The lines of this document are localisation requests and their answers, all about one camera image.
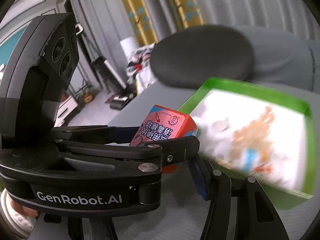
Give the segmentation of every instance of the gray tablecloth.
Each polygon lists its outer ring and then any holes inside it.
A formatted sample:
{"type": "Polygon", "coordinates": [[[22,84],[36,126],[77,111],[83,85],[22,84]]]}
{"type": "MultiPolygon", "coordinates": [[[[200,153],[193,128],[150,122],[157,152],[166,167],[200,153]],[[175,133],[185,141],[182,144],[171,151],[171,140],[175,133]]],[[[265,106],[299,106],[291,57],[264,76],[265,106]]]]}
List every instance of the gray tablecloth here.
{"type": "MultiPolygon", "coordinates": [[[[263,82],[259,84],[309,102],[318,137],[320,134],[319,95],[279,84],[263,82]]],[[[135,98],[108,125],[140,126],[154,105],[178,109],[193,93],[192,89],[171,88],[157,82],[135,98]]],[[[301,238],[320,209],[319,170],[316,177],[315,197],[290,210],[278,210],[290,240],[301,238]]],[[[199,239],[208,207],[209,203],[197,195],[187,166],[182,165],[176,173],[163,175],[161,206],[157,210],[114,218],[114,224],[120,240],[199,239]]]]}

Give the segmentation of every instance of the metal bolt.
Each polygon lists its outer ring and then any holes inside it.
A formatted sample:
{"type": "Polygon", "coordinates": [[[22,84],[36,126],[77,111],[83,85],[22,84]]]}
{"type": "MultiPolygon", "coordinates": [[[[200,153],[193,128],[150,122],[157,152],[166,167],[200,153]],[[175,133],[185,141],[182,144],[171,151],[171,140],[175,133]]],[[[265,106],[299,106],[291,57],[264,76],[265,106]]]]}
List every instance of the metal bolt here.
{"type": "Polygon", "coordinates": [[[154,163],[142,163],[138,166],[138,169],[143,172],[153,172],[158,169],[158,166],[154,163]]]}
{"type": "Polygon", "coordinates": [[[222,174],[222,172],[219,170],[214,170],[212,173],[216,176],[220,176],[222,174]]]}
{"type": "Polygon", "coordinates": [[[248,180],[249,182],[251,182],[251,183],[255,183],[255,182],[256,182],[256,179],[255,179],[254,177],[251,177],[251,176],[249,176],[249,177],[247,178],[247,180],[248,180]]]}
{"type": "Polygon", "coordinates": [[[167,162],[170,163],[172,161],[173,161],[173,156],[172,155],[168,155],[167,162]]]}
{"type": "Polygon", "coordinates": [[[149,144],[148,147],[149,147],[149,148],[159,148],[160,145],[157,145],[157,144],[149,144]]]}

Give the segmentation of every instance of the floor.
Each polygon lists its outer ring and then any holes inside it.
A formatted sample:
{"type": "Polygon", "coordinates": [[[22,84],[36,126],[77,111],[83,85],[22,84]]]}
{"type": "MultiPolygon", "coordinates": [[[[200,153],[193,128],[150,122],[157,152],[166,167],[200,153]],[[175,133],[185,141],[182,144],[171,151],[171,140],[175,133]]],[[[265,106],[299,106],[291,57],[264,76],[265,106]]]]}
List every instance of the floor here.
{"type": "Polygon", "coordinates": [[[104,102],[109,98],[105,92],[97,94],[95,99],[84,106],[68,126],[108,124],[120,111],[113,110],[104,102]]]}

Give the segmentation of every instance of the white cylinder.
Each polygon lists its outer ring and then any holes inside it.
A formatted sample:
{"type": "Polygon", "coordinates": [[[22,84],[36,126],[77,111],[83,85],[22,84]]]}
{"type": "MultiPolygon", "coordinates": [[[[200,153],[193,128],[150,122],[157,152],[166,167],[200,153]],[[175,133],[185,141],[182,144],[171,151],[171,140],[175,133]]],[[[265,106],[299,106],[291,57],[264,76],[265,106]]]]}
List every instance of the white cylinder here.
{"type": "Polygon", "coordinates": [[[128,60],[129,56],[132,52],[134,52],[136,49],[140,47],[137,39],[135,37],[129,37],[122,41],[120,41],[120,45],[122,47],[122,50],[128,60]]]}

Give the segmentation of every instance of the black round stool seat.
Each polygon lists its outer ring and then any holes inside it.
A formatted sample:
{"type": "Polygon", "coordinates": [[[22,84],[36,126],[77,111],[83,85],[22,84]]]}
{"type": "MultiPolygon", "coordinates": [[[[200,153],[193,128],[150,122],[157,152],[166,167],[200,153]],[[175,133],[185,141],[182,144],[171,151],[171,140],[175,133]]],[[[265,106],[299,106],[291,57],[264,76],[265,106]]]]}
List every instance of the black round stool seat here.
{"type": "Polygon", "coordinates": [[[152,50],[150,64],[162,83],[197,89],[212,76],[247,80],[254,65],[254,52],[237,30],[201,25],[161,40],[152,50]]]}

